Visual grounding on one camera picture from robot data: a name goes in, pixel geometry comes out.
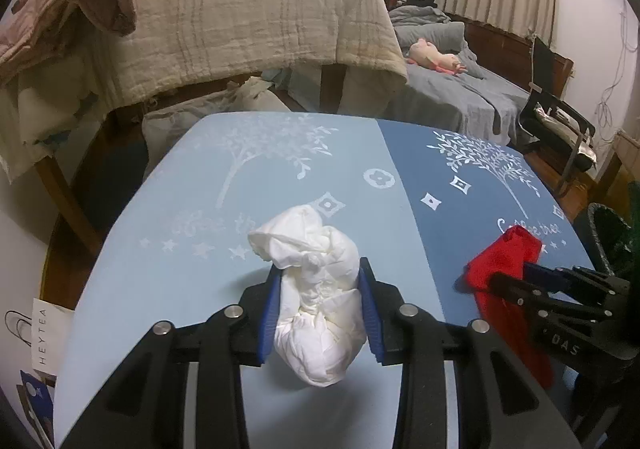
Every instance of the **white shopping bag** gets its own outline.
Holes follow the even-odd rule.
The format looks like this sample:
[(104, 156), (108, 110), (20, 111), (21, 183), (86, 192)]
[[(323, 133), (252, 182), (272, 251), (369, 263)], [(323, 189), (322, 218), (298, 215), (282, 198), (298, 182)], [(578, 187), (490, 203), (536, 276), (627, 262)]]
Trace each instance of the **white shopping bag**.
[(33, 300), (31, 316), (31, 366), (55, 378), (65, 352), (73, 310)]

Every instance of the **cable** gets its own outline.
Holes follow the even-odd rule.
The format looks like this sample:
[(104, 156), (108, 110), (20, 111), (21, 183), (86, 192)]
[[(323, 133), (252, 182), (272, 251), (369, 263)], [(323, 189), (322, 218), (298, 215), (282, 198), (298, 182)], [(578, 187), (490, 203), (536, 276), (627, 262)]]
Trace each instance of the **cable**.
[(628, 42), (628, 25), (626, 14), (626, 0), (622, 0), (622, 12), (620, 13), (620, 39), (622, 41), (622, 48), (620, 48), (620, 56), (618, 57), (618, 65), (616, 66), (616, 74), (614, 76), (613, 84), (602, 92), (600, 101), (596, 105), (595, 116), (598, 124), (598, 133), (600, 135), (600, 146), (609, 145), (613, 143), (614, 137), (618, 130), (614, 130), (609, 138), (604, 137), (604, 130), (607, 127), (613, 126), (613, 114), (609, 108), (609, 100), (613, 95), (614, 90), (625, 76), (626, 67), (626, 52), (636, 53), (638, 51), (638, 45), (633, 48)]
[[(13, 330), (11, 330), (11, 328), (9, 327), (9, 323), (6, 321), (7, 315), (9, 315), (9, 314), (16, 314), (16, 315), (19, 315), (21, 317), (20, 319), (15, 321), (15, 330), (16, 330), (15, 332)], [(17, 337), (18, 339), (20, 339), (27, 346), (31, 346), (31, 343), (28, 340), (23, 339), (22, 336), (20, 335), (20, 329), (18, 328), (18, 325), (21, 322), (31, 326), (31, 317), (28, 317), (25, 314), (21, 314), (20, 312), (17, 312), (16, 310), (7, 310), (7, 312), (4, 314), (4, 326), (6, 326), (6, 329), (9, 330), (9, 333), (11, 333), (12, 336)]]

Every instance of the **pink jacket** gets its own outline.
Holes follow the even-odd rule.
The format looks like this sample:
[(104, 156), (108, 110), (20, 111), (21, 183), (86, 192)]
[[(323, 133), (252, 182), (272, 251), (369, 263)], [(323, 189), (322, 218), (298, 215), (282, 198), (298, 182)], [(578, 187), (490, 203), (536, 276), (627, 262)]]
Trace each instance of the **pink jacket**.
[(136, 0), (18, 0), (12, 7), (15, 17), (0, 28), (0, 85), (63, 55), (76, 33), (76, 7), (103, 31), (127, 35), (136, 28)]

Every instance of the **metal screw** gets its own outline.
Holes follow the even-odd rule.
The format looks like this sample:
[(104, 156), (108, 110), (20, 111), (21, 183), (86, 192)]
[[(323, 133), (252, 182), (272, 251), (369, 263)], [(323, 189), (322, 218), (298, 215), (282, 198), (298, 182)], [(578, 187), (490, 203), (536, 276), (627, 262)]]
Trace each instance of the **metal screw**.
[(229, 319), (238, 319), (243, 313), (244, 310), (238, 304), (232, 304), (225, 308), (225, 316), (229, 317)]
[(172, 324), (169, 321), (158, 321), (153, 330), (156, 335), (166, 335), (171, 331)]
[(479, 334), (485, 334), (489, 331), (489, 323), (482, 319), (476, 319), (471, 323), (471, 327)]
[(405, 303), (398, 308), (401, 315), (405, 317), (414, 317), (418, 315), (418, 307), (412, 304)]

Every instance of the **stuffed animal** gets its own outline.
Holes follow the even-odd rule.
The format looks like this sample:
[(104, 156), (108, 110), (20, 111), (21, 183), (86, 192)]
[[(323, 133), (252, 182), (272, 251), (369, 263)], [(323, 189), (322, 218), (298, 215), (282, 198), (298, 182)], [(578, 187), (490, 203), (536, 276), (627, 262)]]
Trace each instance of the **stuffed animal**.
[(466, 73), (465, 65), (454, 54), (441, 54), (435, 47), (435, 44), (429, 43), (424, 39), (418, 39), (409, 48), (409, 64), (418, 64), (423, 68), (436, 70), (441, 74), (463, 74)]

